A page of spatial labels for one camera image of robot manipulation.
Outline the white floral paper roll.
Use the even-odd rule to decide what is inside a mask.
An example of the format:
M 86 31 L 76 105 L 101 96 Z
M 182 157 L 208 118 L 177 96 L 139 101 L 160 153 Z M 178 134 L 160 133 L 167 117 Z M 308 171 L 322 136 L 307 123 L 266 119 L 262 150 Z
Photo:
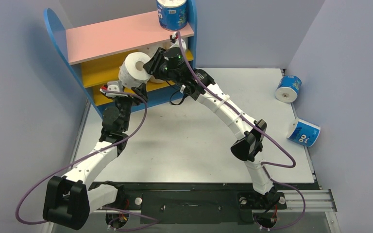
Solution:
M 139 48 L 138 51 L 145 53 L 150 58 L 153 58 L 153 56 L 155 55 L 155 53 L 160 47 L 161 47 L 160 45 L 145 46 L 145 47 Z
M 119 68 L 118 77 L 122 85 L 131 89 L 146 83 L 151 78 L 151 75 L 144 70 L 143 65 L 150 59 L 150 56 L 142 52 L 128 54 Z
M 179 39 L 178 38 L 173 38 L 170 40 L 170 45 L 168 47 L 168 49 L 171 49 L 171 48 L 182 48 L 184 52 L 187 51 L 187 43 L 181 39 L 181 42 L 179 43 Z

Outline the blue pink yellow shelf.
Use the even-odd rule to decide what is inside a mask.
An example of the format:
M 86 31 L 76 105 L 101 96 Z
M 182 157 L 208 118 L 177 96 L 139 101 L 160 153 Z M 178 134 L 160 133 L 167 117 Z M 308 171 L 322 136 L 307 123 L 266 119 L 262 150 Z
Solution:
M 173 34 L 160 26 L 157 10 L 71 29 L 65 29 L 51 8 L 43 17 L 57 53 L 100 116 L 112 104 L 100 88 L 118 78 L 126 56 L 169 42 Z

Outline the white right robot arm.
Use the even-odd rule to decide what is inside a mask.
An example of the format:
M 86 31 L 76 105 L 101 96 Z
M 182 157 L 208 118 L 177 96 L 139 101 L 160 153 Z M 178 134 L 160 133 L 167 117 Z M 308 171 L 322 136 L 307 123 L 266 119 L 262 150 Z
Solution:
M 265 121 L 255 120 L 241 111 L 206 71 L 189 69 L 189 63 L 179 48 L 159 48 L 143 69 L 157 79 L 174 82 L 184 97 L 191 97 L 207 107 L 231 130 L 237 139 L 230 147 L 231 153 L 244 162 L 258 206 L 269 210 L 286 203 L 261 164 L 263 133 L 267 127 Z

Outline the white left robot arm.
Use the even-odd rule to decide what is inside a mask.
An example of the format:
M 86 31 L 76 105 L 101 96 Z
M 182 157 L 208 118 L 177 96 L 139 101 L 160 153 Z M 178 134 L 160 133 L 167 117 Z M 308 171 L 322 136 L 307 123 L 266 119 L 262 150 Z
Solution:
M 106 181 L 92 187 L 92 183 L 125 149 L 132 107 L 148 101 L 145 83 L 131 90 L 133 93 L 125 93 L 120 81 L 109 82 L 100 89 L 114 102 L 103 111 L 100 138 L 90 157 L 74 165 L 63 176 L 49 179 L 43 207 L 44 220 L 79 230 L 92 212 L 105 206 L 119 209 L 127 203 L 123 185 Z

